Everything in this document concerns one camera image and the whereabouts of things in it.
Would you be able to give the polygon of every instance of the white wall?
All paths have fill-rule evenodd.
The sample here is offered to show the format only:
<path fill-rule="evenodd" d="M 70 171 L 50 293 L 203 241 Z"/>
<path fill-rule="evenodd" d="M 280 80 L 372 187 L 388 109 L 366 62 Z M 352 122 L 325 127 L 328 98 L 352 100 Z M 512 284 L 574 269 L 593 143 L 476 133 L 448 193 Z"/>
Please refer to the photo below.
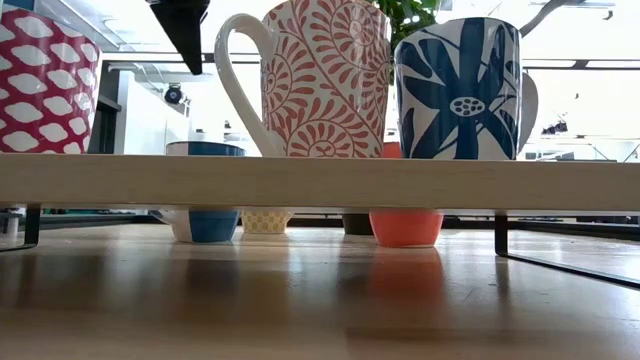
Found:
<path fill-rule="evenodd" d="M 167 143 L 188 140 L 187 118 L 137 83 L 131 72 L 120 73 L 118 104 L 116 154 L 162 155 Z"/>

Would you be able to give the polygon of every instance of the orange mug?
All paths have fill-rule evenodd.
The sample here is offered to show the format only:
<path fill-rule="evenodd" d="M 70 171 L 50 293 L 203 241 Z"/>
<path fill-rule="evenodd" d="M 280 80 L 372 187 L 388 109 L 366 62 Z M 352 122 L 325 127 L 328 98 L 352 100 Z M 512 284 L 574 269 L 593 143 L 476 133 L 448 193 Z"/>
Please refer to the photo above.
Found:
<path fill-rule="evenodd" d="M 383 158 L 402 158 L 400 143 L 385 143 Z M 371 211 L 373 234 L 386 247 L 431 247 L 436 243 L 444 215 L 424 210 Z"/>

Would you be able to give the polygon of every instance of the metal frame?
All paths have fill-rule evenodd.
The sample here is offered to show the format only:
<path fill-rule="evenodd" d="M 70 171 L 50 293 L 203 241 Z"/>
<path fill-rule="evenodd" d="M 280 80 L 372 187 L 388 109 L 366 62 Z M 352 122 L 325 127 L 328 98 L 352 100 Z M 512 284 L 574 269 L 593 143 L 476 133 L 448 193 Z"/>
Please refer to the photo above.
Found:
<path fill-rule="evenodd" d="M 624 276 L 612 275 L 600 271 L 579 268 L 571 265 L 558 264 L 551 261 L 540 260 L 528 256 L 514 255 L 509 253 L 509 220 L 506 215 L 496 215 L 495 217 L 495 251 L 496 255 L 526 262 L 533 265 L 543 266 L 549 269 L 568 272 L 570 274 L 585 276 L 591 279 L 606 281 L 609 283 L 623 285 L 632 289 L 640 290 L 640 280 L 631 279 Z"/>
<path fill-rule="evenodd" d="M 40 238 L 40 205 L 27 206 L 27 216 L 24 228 L 24 243 L 12 248 L 0 248 L 0 253 L 32 249 L 38 246 Z"/>

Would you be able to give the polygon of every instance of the wooden shelf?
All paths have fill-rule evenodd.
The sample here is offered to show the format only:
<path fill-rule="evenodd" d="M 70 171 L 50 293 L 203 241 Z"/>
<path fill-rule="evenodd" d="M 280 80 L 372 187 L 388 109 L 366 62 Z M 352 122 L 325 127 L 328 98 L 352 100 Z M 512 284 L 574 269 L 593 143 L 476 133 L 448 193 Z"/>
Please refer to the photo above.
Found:
<path fill-rule="evenodd" d="M 640 164 L 0 154 L 0 171 L 3 206 L 472 214 L 640 206 Z"/>

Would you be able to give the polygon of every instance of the blue and white mug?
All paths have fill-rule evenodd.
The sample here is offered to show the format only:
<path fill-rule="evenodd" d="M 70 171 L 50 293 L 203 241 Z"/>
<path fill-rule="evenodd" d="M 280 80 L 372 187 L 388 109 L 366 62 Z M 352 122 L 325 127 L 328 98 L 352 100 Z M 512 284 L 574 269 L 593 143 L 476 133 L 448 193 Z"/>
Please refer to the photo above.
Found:
<path fill-rule="evenodd" d="M 452 20 L 402 40 L 395 73 L 403 156 L 515 159 L 538 108 L 519 43 L 518 29 L 491 18 Z"/>
<path fill-rule="evenodd" d="M 204 141 L 179 141 L 167 144 L 169 156 L 245 156 L 237 146 Z M 239 211 L 160 210 L 149 211 L 171 225 L 180 242 L 215 243 L 229 241 L 238 225 Z"/>

